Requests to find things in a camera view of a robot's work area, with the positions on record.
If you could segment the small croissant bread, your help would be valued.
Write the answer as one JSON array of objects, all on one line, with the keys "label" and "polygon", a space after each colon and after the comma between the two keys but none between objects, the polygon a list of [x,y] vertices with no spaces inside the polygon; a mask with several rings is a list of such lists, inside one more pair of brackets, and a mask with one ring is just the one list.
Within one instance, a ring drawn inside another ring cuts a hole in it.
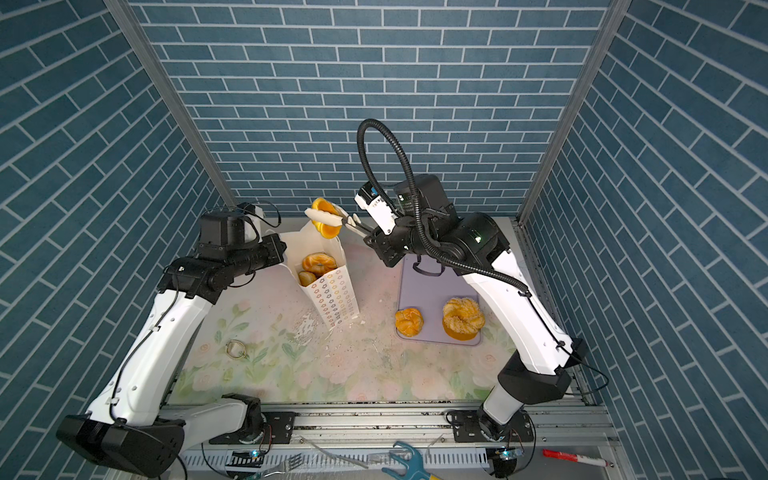
[{"label": "small croissant bread", "polygon": [[300,271],[298,273],[298,280],[302,287],[308,287],[317,281],[317,276],[310,271]]}]

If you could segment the ring donut bread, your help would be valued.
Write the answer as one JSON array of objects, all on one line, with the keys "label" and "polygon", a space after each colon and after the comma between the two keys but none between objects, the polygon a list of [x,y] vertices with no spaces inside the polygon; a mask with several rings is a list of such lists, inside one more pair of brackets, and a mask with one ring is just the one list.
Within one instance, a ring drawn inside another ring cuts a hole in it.
[{"label": "ring donut bread", "polygon": [[316,277],[322,277],[337,269],[338,264],[334,257],[323,252],[317,252],[307,255],[302,260],[302,268],[304,271],[310,272]]}]

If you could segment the small smooth oval bread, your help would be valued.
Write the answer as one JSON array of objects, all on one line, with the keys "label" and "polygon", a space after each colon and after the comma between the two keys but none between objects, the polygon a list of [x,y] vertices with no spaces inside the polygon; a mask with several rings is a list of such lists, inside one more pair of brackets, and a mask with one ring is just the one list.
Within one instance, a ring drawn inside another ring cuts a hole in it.
[{"label": "small smooth oval bread", "polygon": [[340,234],[342,217],[331,202],[324,198],[317,198],[305,213],[324,238],[333,239]]}]

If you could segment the round ridged bun bread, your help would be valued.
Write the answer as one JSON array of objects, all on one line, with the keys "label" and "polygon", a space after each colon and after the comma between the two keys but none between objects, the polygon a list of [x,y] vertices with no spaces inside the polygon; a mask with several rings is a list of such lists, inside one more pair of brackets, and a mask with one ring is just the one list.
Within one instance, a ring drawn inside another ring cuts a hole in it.
[{"label": "round ridged bun bread", "polygon": [[395,313],[395,328],[403,336],[417,336],[423,328],[424,320],[416,308],[406,308]]}]

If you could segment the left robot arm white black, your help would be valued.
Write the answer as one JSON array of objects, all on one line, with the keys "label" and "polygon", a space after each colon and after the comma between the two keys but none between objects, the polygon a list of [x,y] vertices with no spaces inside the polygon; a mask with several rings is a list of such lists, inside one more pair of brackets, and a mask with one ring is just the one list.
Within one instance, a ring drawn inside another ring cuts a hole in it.
[{"label": "left robot arm white black", "polygon": [[280,237],[270,234],[235,250],[217,246],[212,258],[174,260],[117,372],[85,413],[64,417],[57,439],[92,464],[147,478],[162,477],[183,463],[183,451],[223,435],[261,442],[267,426],[255,397],[227,394],[166,415],[161,409],[190,343],[221,294],[237,277],[281,264],[285,250]]}]

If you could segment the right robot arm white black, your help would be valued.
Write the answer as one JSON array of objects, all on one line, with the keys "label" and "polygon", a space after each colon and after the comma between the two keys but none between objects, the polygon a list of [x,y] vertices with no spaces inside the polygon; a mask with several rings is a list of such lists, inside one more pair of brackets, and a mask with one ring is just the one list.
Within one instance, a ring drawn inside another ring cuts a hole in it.
[{"label": "right robot arm white black", "polygon": [[568,370],[582,361],[586,346],[556,324],[524,282],[508,239],[490,216],[406,216],[396,220],[390,234],[376,228],[365,242],[388,267],[417,254],[453,269],[508,333],[516,350],[478,411],[480,429],[489,440],[505,439],[523,406],[565,396],[571,384]]}]

